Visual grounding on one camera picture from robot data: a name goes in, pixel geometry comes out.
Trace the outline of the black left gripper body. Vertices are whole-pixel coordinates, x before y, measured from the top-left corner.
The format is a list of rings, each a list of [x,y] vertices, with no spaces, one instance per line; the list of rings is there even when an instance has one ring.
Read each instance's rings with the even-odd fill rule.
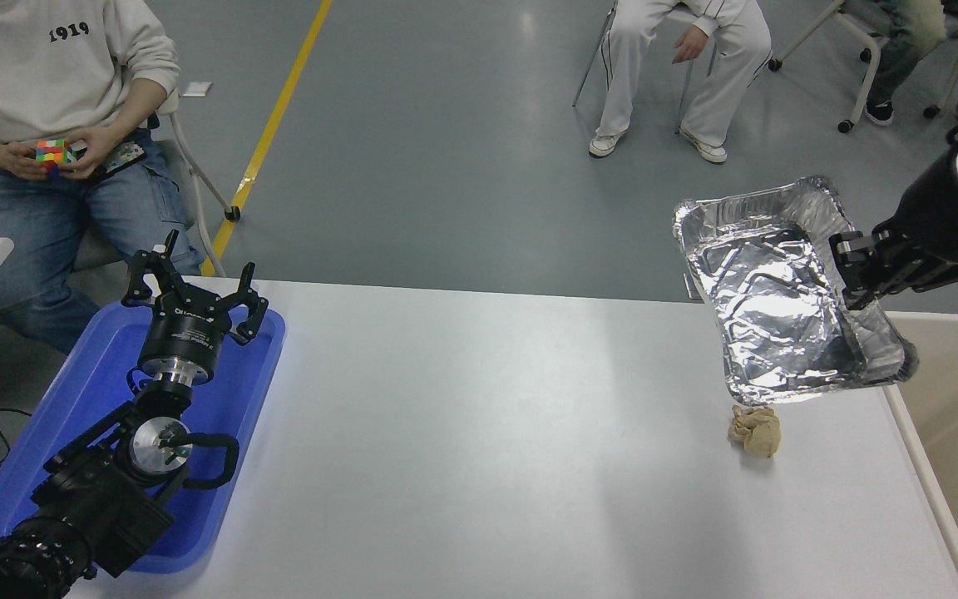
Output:
[[[180,307],[151,307],[152,321],[138,357],[138,368],[148,375],[166,372],[170,363],[188,363],[197,375],[213,375],[224,337],[230,330],[230,312],[205,308],[197,312]]]

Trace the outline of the person's right hand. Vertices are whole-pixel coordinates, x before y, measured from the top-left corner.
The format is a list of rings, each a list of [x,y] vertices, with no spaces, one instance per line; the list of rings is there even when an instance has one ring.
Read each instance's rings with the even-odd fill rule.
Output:
[[[37,148],[12,141],[0,145],[0,170],[8,171],[22,181],[46,181],[48,171],[35,158]]]

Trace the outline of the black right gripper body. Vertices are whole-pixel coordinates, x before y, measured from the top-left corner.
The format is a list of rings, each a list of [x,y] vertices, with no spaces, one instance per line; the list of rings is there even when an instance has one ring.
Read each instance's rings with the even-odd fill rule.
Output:
[[[958,283],[958,158],[940,158],[873,229],[882,288]]]

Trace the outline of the person's left hand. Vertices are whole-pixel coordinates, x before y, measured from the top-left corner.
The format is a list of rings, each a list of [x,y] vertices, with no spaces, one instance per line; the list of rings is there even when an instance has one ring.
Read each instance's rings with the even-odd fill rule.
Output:
[[[672,63],[680,64],[695,60],[706,49],[710,38],[709,32],[700,29],[696,24],[691,24],[684,29],[674,45],[675,56]]]
[[[73,130],[64,141],[69,147],[83,145],[84,155],[58,167],[58,174],[69,181],[87,181],[122,140],[123,134],[114,126],[84,126]]]

